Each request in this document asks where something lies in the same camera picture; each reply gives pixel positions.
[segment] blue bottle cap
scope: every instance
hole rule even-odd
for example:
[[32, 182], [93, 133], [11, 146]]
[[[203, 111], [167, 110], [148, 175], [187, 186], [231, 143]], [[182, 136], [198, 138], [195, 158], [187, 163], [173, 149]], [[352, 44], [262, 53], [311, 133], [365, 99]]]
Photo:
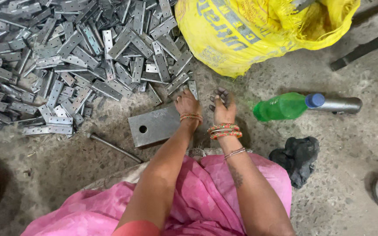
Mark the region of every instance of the blue bottle cap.
[[325, 103], [325, 97], [320, 93], [312, 93], [306, 96], [305, 102], [309, 108], [318, 108]]

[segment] thread bracelet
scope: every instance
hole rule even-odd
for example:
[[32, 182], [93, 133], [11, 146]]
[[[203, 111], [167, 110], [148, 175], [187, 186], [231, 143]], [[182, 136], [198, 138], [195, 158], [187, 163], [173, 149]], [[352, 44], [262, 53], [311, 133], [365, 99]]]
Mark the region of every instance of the thread bracelet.
[[245, 147], [242, 147], [240, 149], [237, 149], [236, 151], [233, 151], [231, 152], [230, 154], [227, 154], [224, 156], [224, 160], [227, 160], [227, 158], [231, 157], [231, 156], [234, 156], [234, 155], [237, 155], [239, 153], [242, 153], [242, 152], [245, 152], [246, 151], [246, 148]]

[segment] bangle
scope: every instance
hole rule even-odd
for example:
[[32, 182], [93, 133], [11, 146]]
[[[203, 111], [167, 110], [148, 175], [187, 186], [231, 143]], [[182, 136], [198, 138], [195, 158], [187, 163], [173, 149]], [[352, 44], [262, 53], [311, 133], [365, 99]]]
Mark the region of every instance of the bangle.
[[223, 123], [215, 125], [208, 129], [208, 133], [211, 136], [211, 139], [217, 139], [218, 137], [229, 135], [237, 136], [237, 138], [242, 137], [240, 128], [236, 124]]
[[182, 122], [182, 120], [184, 120], [184, 119], [195, 119], [195, 120], [198, 120], [199, 121], [199, 125], [201, 125], [202, 121], [203, 121], [202, 116], [199, 115], [198, 113], [183, 113], [180, 116], [180, 122]]
[[227, 154], [224, 156], [224, 160], [227, 160], [227, 158], [231, 157], [231, 156], [234, 156], [234, 155], [237, 155], [239, 153], [242, 153], [242, 152], [245, 152], [246, 151], [246, 148], [245, 147], [242, 147], [240, 149], [237, 149], [236, 151], [233, 151], [232, 153], [230, 154]]
[[231, 129], [231, 130], [235, 130], [235, 131], [240, 131], [239, 126], [236, 125], [236, 124], [223, 123], [223, 124], [212, 126], [211, 128], [208, 129], [208, 133], [211, 134], [212, 132], [214, 132], [218, 129]]
[[241, 138], [243, 134], [240, 131], [221, 131], [221, 132], [216, 132], [211, 134], [211, 139], [217, 139], [218, 137], [223, 137], [223, 136], [236, 136], [237, 138]]

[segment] woman's hand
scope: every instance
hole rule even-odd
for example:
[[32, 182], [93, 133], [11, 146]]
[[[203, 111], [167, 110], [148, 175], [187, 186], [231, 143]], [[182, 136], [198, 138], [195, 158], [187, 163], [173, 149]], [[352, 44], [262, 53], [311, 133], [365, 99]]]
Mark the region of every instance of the woman's hand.
[[215, 106], [209, 106], [214, 112], [214, 124], [233, 124], [237, 113], [233, 94], [223, 87], [218, 87], [214, 93], [216, 94], [215, 97], [210, 97], [210, 100], [215, 104]]
[[183, 113], [197, 113], [202, 115], [202, 107], [189, 89], [180, 92], [177, 99], [174, 101], [174, 105], [180, 115]]

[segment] metal pipe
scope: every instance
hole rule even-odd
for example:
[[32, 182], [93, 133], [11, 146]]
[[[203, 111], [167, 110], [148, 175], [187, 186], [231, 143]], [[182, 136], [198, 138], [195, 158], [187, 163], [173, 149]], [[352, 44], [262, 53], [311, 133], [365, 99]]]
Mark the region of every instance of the metal pipe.
[[89, 138], [89, 139], [96, 139], [97, 141], [102, 142], [102, 143], [108, 145], [109, 147], [117, 150], [118, 152], [121, 152], [121, 153], [125, 154], [126, 156], [130, 157], [131, 159], [133, 159], [134, 161], [138, 162], [139, 164], [141, 164], [141, 163], [144, 162], [143, 160], [141, 160], [139, 157], [135, 156], [134, 154], [128, 153], [124, 149], [122, 149], [120, 147], [117, 147], [117, 146], [111, 144], [110, 142], [107, 142], [106, 140], [102, 139], [101, 137], [98, 137], [94, 133], [87, 133], [87, 138]]
[[333, 113], [356, 114], [361, 110], [362, 101], [357, 97], [325, 98], [325, 103], [309, 110], [324, 110]]

